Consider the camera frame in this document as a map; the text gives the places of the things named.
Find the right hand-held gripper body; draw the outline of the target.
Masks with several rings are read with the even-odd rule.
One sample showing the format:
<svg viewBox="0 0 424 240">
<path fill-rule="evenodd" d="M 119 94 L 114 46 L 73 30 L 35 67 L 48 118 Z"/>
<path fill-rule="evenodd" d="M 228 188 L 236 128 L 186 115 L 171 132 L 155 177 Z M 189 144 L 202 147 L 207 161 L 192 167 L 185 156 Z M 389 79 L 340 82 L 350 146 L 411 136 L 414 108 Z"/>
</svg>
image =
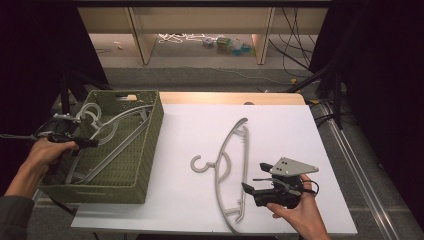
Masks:
<svg viewBox="0 0 424 240">
<path fill-rule="evenodd" d="M 273 185 L 271 189 L 255 190 L 255 204 L 266 206 L 268 203 L 275 203 L 294 209 L 301 200 L 301 195 L 307 190 L 303 187 L 301 174 L 315 173 L 319 168 L 313 165 L 302 163 L 290 158 L 280 158 L 270 172 L 270 178 L 265 178 L 265 181 L 270 181 Z M 315 193 L 313 190 L 308 190 L 309 193 Z"/>
</svg>

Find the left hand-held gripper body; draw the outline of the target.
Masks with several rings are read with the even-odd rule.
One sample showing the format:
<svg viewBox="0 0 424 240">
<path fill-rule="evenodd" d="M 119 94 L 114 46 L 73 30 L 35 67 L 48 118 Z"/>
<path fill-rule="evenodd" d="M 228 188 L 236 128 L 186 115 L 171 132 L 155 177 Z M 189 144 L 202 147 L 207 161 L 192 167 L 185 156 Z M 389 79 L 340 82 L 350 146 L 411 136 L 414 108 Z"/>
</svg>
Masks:
<svg viewBox="0 0 424 240">
<path fill-rule="evenodd" d="M 0 139 L 24 140 L 28 146 L 33 146 L 39 139 L 47 138 L 53 143 L 72 141 L 78 127 L 78 120 L 70 113 L 55 113 L 30 135 L 0 134 Z"/>
</svg>

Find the grey plastic clothes hanger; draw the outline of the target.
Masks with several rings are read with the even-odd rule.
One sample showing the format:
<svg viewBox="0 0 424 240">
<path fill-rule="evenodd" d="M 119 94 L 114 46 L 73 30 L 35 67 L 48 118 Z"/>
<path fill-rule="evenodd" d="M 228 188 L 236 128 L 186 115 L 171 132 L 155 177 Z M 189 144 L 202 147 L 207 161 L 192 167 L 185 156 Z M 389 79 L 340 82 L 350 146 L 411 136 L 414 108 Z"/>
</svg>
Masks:
<svg viewBox="0 0 424 240">
<path fill-rule="evenodd" d="M 77 173 L 75 171 L 79 161 L 80 156 L 77 156 L 71 169 L 66 177 L 66 184 L 87 184 L 93 180 L 102 170 L 106 168 L 126 147 L 128 147 L 146 128 L 150 116 L 148 115 L 148 109 L 152 109 L 152 105 L 144 105 L 129 110 L 125 110 L 122 113 L 117 114 L 112 117 L 107 122 L 102 122 L 102 110 L 98 104 L 88 103 L 85 104 L 81 110 L 76 115 L 76 120 L 81 122 L 83 119 L 89 115 L 92 118 L 91 126 L 95 129 L 95 132 L 90 137 L 90 140 L 94 140 L 97 135 L 102 133 L 108 127 L 111 127 L 112 130 L 106 137 L 103 137 L 99 140 L 98 145 L 104 145 L 113 139 L 115 136 L 119 123 L 121 120 L 124 120 L 128 117 L 139 115 L 141 120 L 138 127 L 134 129 L 121 143 L 119 143 L 97 166 L 91 169 L 86 175 Z"/>
<path fill-rule="evenodd" d="M 146 105 L 129 109 L 111 118 L 102 126 L 98 126 L 97 131 L 90 137 L 90 139 L 95 139 L 95 137 L 99 135 L 102 131 L 104 131 L 108 127 L 112 127 L 112 130 L 109 132 L 109 134 L 99 140 L 98 145 L 104 145 L 114 138 L 116 132 L 118 131 L 119 123 L 121 121 L 133 115 L 139 115 L 141 118 L 139 126 L 136 127 L 124 140 L 122 140 L 117 145 L 116 148 L 114 148 L 97 166 L 91 169 L 86 175 L 77 173 L 75 171 L 76 166 L 79 162 L 79 157 L 77 157 L 71 166 L 65 183 L 87 184 L 92 179 L 94 179 L 107 165 L 109 165 L 126 147 L 129 146 L 130 143 L 132 143 L 147 128 L 148 122 L 150 120 L 149 111 L 151 108 L 152 105 Z"/>
<path fill-rule="evenodd" d="M 248 119 L 238 120 L 229 131 L 213 161 L 206 161 L 198 167 L 200 155 L 190 161 L 190 168 L 196 173 L 209 169 L 214 172 L 213 185 L 220 213 L 228 229 L 239 235 L 238 224 L 243 220 L 246 208 L 246 193 L 242 184 L 247 182 L 250 150 Z"/>
</svg>

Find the green woven basket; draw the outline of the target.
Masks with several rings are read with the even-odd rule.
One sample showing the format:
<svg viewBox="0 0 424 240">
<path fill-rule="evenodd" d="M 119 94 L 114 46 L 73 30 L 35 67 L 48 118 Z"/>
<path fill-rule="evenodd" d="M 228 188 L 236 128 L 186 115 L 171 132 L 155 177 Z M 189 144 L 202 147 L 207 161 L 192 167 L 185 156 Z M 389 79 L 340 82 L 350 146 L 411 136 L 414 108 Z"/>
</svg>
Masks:
<svg viewBox="0 0 424 240">
<path fill-rule="evenodd" d="M 160 94 L 153 90 L 93 90 L 87 96 L 83 106 L 88 103 L 100 106 L 102 122 L 107 122 L 117 114 L 131 108 L 144 105 L 152 105 L 153 108 L 149 111 L 150 120 L 147 128 L 89 183 L 65 183 L 76 157 L 80 156 L 80 161 L 75 171 L 86 175 L 139 126 L 141 120 L 139 115 L 121 121 L 114 138 L 108 143 L 95 148 L 82 149 L 79 153 L 64 158 L 59 162 L 56 171 L 42 179 L 39 189 L 61 203 L 143 203 L 147 195 L 164 116 Z M 91 122 L 92 118 L 89 115 L 78 122 L 76 135 L 90 139 L 95 132 Z M 108 127 L 95 139 L 99 141 L 111 130 L 112 128 Z"/>
</svg>

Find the person's left hand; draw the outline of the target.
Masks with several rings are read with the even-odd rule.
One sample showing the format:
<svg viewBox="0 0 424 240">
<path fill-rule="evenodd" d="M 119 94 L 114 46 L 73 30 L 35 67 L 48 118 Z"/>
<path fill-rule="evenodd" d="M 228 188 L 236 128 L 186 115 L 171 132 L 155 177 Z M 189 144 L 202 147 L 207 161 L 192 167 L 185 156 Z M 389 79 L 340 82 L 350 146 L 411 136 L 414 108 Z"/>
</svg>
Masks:
<svg viewBox="0 0 424 240">
<path fill-rule="evenodd" d="M 19 169 L 24 180 L 39 180 L 49 169 L 49 165 L 57 160 L 65 151 L 78 150 L 74 141 L 52 143 L 46 138 L 38 140 Z"/>
</svg>

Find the person's right hand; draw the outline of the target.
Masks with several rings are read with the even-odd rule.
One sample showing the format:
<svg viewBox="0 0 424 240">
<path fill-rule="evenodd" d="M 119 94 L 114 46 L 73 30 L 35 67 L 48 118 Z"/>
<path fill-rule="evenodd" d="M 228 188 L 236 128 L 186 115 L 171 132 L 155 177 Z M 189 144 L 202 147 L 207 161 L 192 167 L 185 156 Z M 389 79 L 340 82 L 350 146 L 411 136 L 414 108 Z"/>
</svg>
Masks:
<svg viewBox="0 0 424 240">
<path fill-rule="evenodd" d="M 312 180 L 301 174 L 303 187 L 308 191 L 312 189 Z M 274 218 L 286 220 L 304 240 L 331 240 L 326 226 L 322 220 L 315 196 L 304 192 L 299 204 L 294 209 L 287 209 L 275 203 L 268 203 L 266 207 L 273 213 Z"/>
</svg>

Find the white table cover sheet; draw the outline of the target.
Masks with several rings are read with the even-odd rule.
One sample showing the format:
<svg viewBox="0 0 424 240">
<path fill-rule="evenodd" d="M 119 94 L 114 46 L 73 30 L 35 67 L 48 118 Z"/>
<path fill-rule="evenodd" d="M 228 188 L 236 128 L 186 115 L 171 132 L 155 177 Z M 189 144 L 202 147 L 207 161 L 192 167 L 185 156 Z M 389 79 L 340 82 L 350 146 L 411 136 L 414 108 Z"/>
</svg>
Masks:
<svg viewBox="0 0 424 240">
<path fill-rule="evenodd" d="M 212 169 L 196 173 L 213 161 L 223 140 L 241 118 L 248 119 L 250 150 L 247 183 L 270 187 L 261 163 L 275 164 L 288 157 L 319 168 L 311 179 L 320 186 L 316 198 L 328 231 L 333 235 L 357 232 L 312 114 L 306 105 L 167 104 L 151 171 L 146 201 L 134 204 L 83 204 L 73 227 L 84 230 L 136 231 L 229 235 L 215 197 Z M 246 196 L 242 235 L 282 235 L 294 230 L 284 220 L 256 206 Z"/>
</svg>

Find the black metal stand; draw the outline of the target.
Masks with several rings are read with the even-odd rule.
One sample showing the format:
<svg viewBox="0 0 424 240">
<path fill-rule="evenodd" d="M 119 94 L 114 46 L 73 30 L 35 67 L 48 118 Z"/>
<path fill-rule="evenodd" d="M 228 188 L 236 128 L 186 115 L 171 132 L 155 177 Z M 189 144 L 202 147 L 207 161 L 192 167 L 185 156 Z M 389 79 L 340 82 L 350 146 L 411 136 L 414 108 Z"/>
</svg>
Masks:
<svg viewBox="0 0 424 240">
<path fill-rule="evenodd" d="M 312 74 L 310 77 L 301 81 L 299 84 L 285 90 L 285 93 L 295 93 L 303 89 L 312 82 L 319 80 L 319 86 L 315 91 L 315 95 L 319 98 L 327 98 L 329 94 L 333 96 L 333 119 L 339 129 L 342 129 L 341 123 L 341 74 L 335 64 L 327 64 L 321 70 Z"/>
<path fill-rule="evenodd" d="M 70 95 L 73 95 L 78 102 L 85 101 L 88 96 L 86 85 L 94 86 L 100 90 L 110 90 L 107 84 L 96 81 L 83 73 L 68 71 L 63 74 L 60 86 L 61 109 L 63 113 L 71 112 Z"/>
</svg>

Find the black curtain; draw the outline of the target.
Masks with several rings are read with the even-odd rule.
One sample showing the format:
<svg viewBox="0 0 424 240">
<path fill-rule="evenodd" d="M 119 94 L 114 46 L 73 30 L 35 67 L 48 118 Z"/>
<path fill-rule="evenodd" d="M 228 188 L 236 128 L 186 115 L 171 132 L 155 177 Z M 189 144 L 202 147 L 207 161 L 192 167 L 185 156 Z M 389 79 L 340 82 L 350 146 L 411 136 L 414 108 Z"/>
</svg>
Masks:
<svg viewBox="0 0 424 240">
<path fill-rule="evenodd" d="M 424 230 L 424 0 L 332 0 L 312 72 L 329 63 L 360 12 L 342 79 L 369 144 Z"/>
<path fill-rule="evenodd" d="M 29 135 L 64 83 L 108 82 L 72 0 L 0 0 L 0 135 Z M 0 196 L 28 154 L 0 137 Z"/>
</svg>

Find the colourful toy pile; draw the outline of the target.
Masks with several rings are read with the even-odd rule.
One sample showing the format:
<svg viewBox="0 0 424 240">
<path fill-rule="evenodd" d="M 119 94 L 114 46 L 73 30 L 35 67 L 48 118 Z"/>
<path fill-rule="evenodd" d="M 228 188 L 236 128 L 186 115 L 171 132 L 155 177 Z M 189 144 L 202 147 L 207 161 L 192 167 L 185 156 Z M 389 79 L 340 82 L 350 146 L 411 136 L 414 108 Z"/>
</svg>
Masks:
<svg viewBox="0 0 424 240">
<path fill-rule="evenodd" d="M 217 37 L 211 38 L 206 37 L 202 40 L 202 46 L 204 48 L 212 49 L 215 48 L 216 51 L 220 54 L 230 54 L 233 56 L 242 56 L 242 55 L 256 55 L 255 49 L 240 39 L 231 39 L 228 37 Z"/>
</svg>

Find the light wooden shelf unit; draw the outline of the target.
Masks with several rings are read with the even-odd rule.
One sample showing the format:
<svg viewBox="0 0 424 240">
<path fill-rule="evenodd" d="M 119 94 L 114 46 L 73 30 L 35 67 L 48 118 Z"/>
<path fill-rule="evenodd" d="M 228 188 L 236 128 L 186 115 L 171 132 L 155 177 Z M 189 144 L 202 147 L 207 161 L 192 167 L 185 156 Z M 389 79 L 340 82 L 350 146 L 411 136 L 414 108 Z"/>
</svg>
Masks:
<svg viewBox="0 0 424 240">
<path fill-rule="evenodd" d="M 130 34 L 139 62 L 149 63 L 159 33 L 249 34 L 257 63 L 265 63 L 272 34 L 291 32 L 297 22 L 302 35 L 320 33 L 327 10 L 301 7 L 80 7 L 86 30 L 94 34 Z"/>
</svg>

